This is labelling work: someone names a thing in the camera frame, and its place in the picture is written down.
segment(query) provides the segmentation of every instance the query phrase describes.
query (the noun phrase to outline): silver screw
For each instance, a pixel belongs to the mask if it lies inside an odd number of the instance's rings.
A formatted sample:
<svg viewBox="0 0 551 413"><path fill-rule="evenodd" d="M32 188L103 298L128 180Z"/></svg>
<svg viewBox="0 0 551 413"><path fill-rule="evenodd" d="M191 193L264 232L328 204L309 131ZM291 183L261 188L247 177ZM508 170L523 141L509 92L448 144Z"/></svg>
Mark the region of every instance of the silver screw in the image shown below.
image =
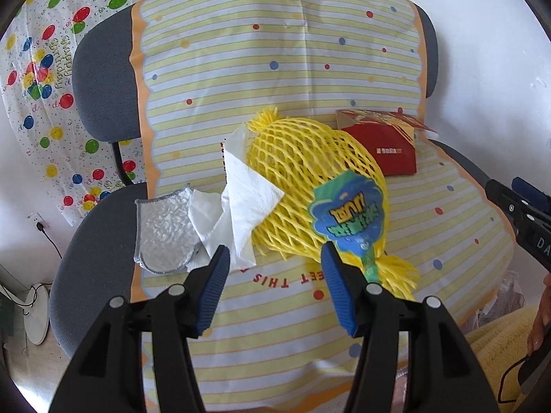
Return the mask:
<svg viewBox="0 0 551 413"><path fill-rule="evenodd" d="M114 309L118 309L120 306L122 306L125 303L125 299L123 297L113 297L109 301L109 306L111 306Z"/></svg>
<svg viewBox="0 0 551 413"><path fill-rule="evenodd" d="M367 284L367 287L365 288L369 294L372 295L381 295L382 294L382 287L379 284L376 283L369 283Z"/></svg>
<svg viewBox="0 0 551 413"><path fill-rule="evenodd" d="M440 306L442 306L442 303L440 302L440 300L436 297L428 297L426 299L426 305L433 308L433 309L437 309L439 308Z"/></svg>
<svg viewBox="0 0 551 413"><path fill-rule="evenodd" d="M177 297L178 295L182 295L186 289L184 289L184 286L181 284L174 284L173 286L169 287L169 294L173 297Z"/></svg>

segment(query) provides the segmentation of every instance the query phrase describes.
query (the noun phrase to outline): red box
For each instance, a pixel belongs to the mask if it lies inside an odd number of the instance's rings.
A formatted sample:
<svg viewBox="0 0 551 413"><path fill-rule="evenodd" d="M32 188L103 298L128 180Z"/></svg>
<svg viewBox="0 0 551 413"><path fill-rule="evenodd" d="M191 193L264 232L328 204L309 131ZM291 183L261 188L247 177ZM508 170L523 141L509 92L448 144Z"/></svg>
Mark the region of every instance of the red box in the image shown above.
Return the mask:
<svg viewBox="0 0 551 413"><path fill-rule="evenodd" d="M414 129L433 131L410 115L361 109L337 110L337 127L367 149L384 176L415 174Z"/></svg>

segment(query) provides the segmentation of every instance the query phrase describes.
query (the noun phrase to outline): yellow net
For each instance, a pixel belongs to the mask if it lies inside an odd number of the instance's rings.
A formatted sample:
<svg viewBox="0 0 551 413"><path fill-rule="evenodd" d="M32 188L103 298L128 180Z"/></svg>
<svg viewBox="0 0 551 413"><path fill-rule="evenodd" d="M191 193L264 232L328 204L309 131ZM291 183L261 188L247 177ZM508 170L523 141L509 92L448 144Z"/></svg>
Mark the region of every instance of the yellow net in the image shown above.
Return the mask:
<svg viewBox="0 0 551 413"><path fill-rule="evenodd" d="M326 239L312 229L308 206L313 190L348 169L372 178L383 195L381 237L374 244L375 264L382 285L395 296L412 299L417 271L397 256L385 255L388 193L385 177L369 152L347 132L305 118L278 118L265 109L248 123L258 133L247 151L247 164L285 192L275 209L252 232L254 245L320 261ZM362 269L358 256L340 253L343 262Z"/></svg>

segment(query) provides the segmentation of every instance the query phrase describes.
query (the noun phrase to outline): green balloon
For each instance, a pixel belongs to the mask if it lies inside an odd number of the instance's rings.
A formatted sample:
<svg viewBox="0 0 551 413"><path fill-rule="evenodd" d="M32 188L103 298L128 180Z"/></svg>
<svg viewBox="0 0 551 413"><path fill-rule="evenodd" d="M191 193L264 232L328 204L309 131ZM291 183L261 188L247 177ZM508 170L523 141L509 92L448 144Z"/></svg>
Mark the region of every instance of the green balloon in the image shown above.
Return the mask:
<svg viewBox="0 0 551 413"><path fill-rule="evenodd" d="M48 8L55 8L57 6L57 3L59 3L60 1L61 0L50 0L50 2L48 3Z"/></svg>
<svg viewBox="0 0 551 413"><path fill-rule="evenodd" d="M35 85L32 90L31 90L31 98L33 98L34 100L37 100L38 98L40 98L40 88L38 87L38 85Z"/></svg>
<svg viewBox="0 0 551 413"><path fill-rule="evenodd" d="M88 140L85 149L88 153L96 153L100 149L100 144L97 140Z"/></svg>
<svg viewBox="0 0 551 413"><path fill-rule="evenodd" d="M123 4L125 4L128 0L111 0L108 4L109 9L118 9Z"/></svg>
<svg viewBox="0 0 551 413"><path fill-rule="evenodd" d="M71 32L73 34L78 34L79 32L82 32L82 30L84 29L85 26L86 26L86 23L84 23L84 22L75 23L73 25L73 27L71 28Z"/></svg>

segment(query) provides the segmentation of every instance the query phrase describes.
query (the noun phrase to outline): tissue paper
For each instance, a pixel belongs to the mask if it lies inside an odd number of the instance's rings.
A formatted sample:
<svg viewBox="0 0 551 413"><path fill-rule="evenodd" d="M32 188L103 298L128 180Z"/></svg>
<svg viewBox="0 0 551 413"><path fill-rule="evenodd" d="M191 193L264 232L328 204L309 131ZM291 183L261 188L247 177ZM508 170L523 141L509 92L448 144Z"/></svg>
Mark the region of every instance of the tissue paper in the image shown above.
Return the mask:
<svg viewBox="0 0 551 413"><path fill-rule="evenodd" d="M221 194L195 190L189 203L189 219L207 253L218 245L230 249L230 271L254 267L251 232L270 214L284 192L247 166L249 131L241 125L224 143L226 187Z"/></svg>

